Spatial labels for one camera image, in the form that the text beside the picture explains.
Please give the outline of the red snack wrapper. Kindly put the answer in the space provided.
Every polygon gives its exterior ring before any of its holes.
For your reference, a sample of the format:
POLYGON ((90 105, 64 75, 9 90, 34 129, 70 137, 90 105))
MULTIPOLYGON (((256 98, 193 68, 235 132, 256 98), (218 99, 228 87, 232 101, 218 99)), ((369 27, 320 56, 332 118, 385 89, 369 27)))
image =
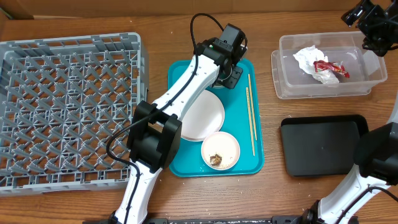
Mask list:
POLYGON ((316 72, 322 72, 325 70, 331 70, 332 72, 339 73, 345 78, 349 78, 349 73, 345 70, 343 65, 340 65, 336 62, 326 62, 323 60, 314 61, 313 63, 316 72))

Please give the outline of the white napkin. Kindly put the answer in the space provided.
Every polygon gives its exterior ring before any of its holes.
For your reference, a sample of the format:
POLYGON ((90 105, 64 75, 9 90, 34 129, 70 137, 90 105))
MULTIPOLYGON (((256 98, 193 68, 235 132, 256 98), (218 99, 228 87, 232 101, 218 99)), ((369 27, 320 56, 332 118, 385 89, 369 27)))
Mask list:
POLYGON ((314 62, 324 61, 328 62, 328 57, 317 49, 314 45, 299 50, 293 57, 298 61, 299 68, 305 73, 311 75, 315 80, 320 81, 322 84, 339 83, 339 80, 330 70, 318 71, 315 69, 314 62))

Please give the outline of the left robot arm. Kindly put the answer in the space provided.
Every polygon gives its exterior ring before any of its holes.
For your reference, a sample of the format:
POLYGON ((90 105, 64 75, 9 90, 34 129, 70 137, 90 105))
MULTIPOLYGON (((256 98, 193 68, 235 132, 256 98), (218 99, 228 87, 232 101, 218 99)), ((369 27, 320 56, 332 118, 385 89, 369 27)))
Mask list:
POLYGON ((209 86, 220 83, 232 89, 241 73, 238 62, 246 53, 247 39, 212 38, 194 44, 189 66, 174 85, 153 103, 140 102, 131 124, 114 133, 107 142, 106 152, 116 160, 111 145, 122 133, 128 132, 130 155, 123 164, 131 174, 119 208, 110 219, 114 223, 143 223, 159 174, 173 161, 179 147, 182 120, 199 95, 209 86))

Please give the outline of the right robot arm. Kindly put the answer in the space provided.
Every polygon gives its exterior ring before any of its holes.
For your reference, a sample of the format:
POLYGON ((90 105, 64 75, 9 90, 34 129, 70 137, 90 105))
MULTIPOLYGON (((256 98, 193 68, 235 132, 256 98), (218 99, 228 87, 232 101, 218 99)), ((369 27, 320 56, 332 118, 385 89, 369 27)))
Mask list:
MULTIPOLYGON (((370 0, 360 1, 344 13, 342 21, 363 34, 362 48, 378 57, 397 49, 397 0, 383 9, 370 0)), ((392 199, 397 185, 397 109, 388 122, 363 135, 354 150, 354 165, 334 191, 316 201, 294 223, 351 223, 353 215, 379 192, 392 199)))

